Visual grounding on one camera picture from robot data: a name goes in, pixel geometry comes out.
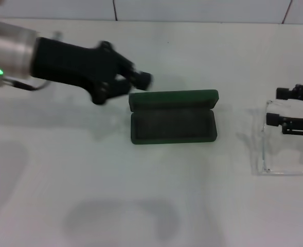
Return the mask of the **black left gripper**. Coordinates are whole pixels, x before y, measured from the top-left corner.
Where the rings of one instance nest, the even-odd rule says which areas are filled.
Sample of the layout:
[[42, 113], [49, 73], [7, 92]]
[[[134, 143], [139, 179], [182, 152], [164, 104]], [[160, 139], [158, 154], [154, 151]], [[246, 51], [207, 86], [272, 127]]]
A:
[[152, 75], [138, 72], [134, 64], [102, 41], [84, 48], [47, 38], [38, 38], [30, 66], [34, 78], [64, 83], [86, 90], [96, 105], [127, 95], [134, 87], [146, 91]]

